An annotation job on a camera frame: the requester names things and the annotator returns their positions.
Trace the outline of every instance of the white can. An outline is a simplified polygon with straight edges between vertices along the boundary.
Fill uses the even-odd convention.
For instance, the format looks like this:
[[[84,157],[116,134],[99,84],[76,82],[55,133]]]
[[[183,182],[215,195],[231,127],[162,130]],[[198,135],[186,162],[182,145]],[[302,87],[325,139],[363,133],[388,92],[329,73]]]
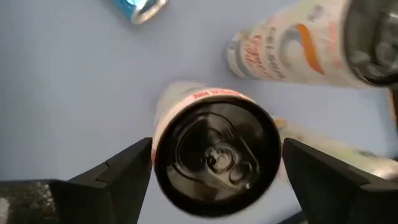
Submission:
[[[274,121],[282,142],[285,138],[291,138],[383,179],[398,177],[398,162],[392,159],[377,157],[367,150],[322,136],[284,119],[274,117]],[[283,160],[280,163],[278,175],[282,180],[289,182]]]
[[[381,7],[367,0],[300,1],[237,33],[228,44],[229,67],[241,78],[356,88],[391,85],[396,70],[387,73],[374,61],[393,54],[392,44],[380,40],[373,47],[371,38],[364,38],[379,32],[369,12],[379,13]],[[376,48],[382,53],[373,60]],[[391,62],[386,66],[395,69]]]
[[[280,139],[273,119],[249,97],[178,82],[158,102],[151,156],[160,188],[176,207],[220,217],[268,189]]]

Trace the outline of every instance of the can lid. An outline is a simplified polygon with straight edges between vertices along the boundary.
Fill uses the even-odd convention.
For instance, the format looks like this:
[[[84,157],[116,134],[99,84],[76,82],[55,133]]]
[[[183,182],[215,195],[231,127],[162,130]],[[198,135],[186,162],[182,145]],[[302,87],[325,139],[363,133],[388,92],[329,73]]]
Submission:
[[[377,86],[398,82],[398,2],[353,1],[345,40],[348,63],[358,78]]]
[[[160,140],[155,172],[178,208],[220,217],[255,202],[280,163],[279,133],[253,102],[207,98],[173,120]]]

